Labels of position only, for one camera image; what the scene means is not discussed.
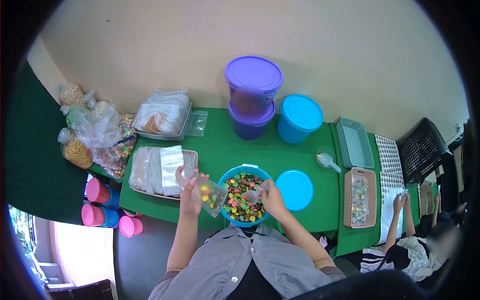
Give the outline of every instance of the floor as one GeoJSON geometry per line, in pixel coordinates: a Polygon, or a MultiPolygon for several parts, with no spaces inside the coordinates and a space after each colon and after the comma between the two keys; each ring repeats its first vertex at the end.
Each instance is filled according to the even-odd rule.
{"type": "Polygon", "coordinates": [[[113,229],[86,227],[50,221],[53,261],[60,266],[63,280],[83,286],[109,279],[113,299],[115,288],[113,229]]]}
{"type": "MultiPolygon", "coordinates": [[[[120,300],[147,299],[167,268],[177,224],[147,216],[138,217],[144,226],[140,235],[127,238],[113,232],[113,259],[120,300]]],[[[214,232],[198,230],[200,247],[214,232]]]]}

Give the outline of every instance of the plastic scoop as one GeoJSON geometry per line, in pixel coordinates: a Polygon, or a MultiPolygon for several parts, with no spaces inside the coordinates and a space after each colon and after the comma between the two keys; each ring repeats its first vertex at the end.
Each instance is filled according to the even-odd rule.
{"type": "Polygon", "coordinates": [[[335,171],[337,171],[338,173],[341,173],[342,170],[340,169],[339,166],[336,165],[336,163],[333,162],[333,158],[328,155],[327,153],[325,152],[322,152],[320,154],[317,154],[317,160],[325,167],[325,168],[328,168],[328,167],[332,167],[335,171]]]}
{"type": "Polygon", "coordinates": [[[263,190],[266,190],[268,192],[268,183],[262,185],[256,191],[248,190],[242,195],[240,195],[240,197],[250,202],[251,204],[257,204],[258,199],[260,199],[260,197],[262,196],[263,190]]]}

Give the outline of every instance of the purple container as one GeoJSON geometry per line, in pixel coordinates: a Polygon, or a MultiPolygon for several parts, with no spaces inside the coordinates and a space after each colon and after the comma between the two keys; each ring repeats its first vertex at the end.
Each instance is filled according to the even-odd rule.
{"type": "Polygon", "coordinates": [[[268,122],[274,117],[275,102],[272,101],[267,109],[267,112],[257,121],[242,120],[241,118],[236,117],[232,112],[230,101],[228,102],[228,111],[232,116],[233,131],[235,134],[244,140],[256,140],[262,136],[262,134],[265,132],[268,122]]]}
{"type": "Polygon", "coordinates": [[[240,56],[225,67],[225,80],[233,92],[244,84],[254,85],[267,96],[267,105],[272,103],[275,93],[282,87],[283,74],[280,68],[268,59],[259,56],[240,56]]]}

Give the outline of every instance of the black basket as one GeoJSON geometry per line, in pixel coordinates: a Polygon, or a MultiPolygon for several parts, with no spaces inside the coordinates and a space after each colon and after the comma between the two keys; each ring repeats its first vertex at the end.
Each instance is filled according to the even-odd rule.
{"type": "Polygon", "coordinates": [[[412,134],[398,147],[405,185],[422,183],[452,153],[435,124],[423,118],[412,134]]]}

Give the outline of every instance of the plastic tray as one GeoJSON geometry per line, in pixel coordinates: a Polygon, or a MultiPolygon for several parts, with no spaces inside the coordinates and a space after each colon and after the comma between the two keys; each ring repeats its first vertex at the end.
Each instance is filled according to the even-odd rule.
{"type": "MultiPolygon", "coordinates": [[[[185,150],[185,149],[182,149],[182,153],[188,153],[188,152],[193,152],[197,155],[197,159],[196,159],[196,162],[195,162],[195,166],[198,167],[198,153],[196,151],[193,151],[193,150],[185,150]]],[[[141,192],[143,194],[147,194],[147,195],[150,195],[150,196],[154,196],[154,197],[159,197],[159,198],[166,198],[166,199],[172,199],[172,200],[180,200],[180,195],[178,195],[178,197],[174,197],[174,196],[164,196],[164,195],[159,195],[159,194],[155,194],[155,195],[152,195],[152,194],[149,194],[145,191],[142,191],[142,190],[138,190],[138,189],[132,189],[136,192],[141,192]]]]}
{"type": "Polygon", "coordinates": [[[192,118],[192,103],[190,102],[190,107],[188,111],[187,118],[185,119],[185,122],[183,123],[183,126],[181,128],[181,132],[178,135],[158,135],[158,134],[151,134],[151,133],[145,133],[145,132],[140,132],[136,131],[140,136],[146,137],[149,139],[154,139],[154,140],[164,140],[164,141],[183,141],[185,138],[185,135],[187,134],[188,131],[188,125],[190,122],[190,119],[192,118]]]}
{"type": "Polygon", "coordinates": [[[343,225],[352,228],[367,228],[375,225],[377,220],[377,179],[375,172],[362,169],[352,168],[345,174],[345,199],[343,203],[343,225]],[[367,223],[362,226],[352,224],[352,173],[358,173],[367,179],[368,182],[368,210],[367,223]]]}
{"type": "Polygon", "coordinates": [[[373,168],[372,148],[362,123],[340,117],[336,125],[343,165],[346,168],[373,168]]]}

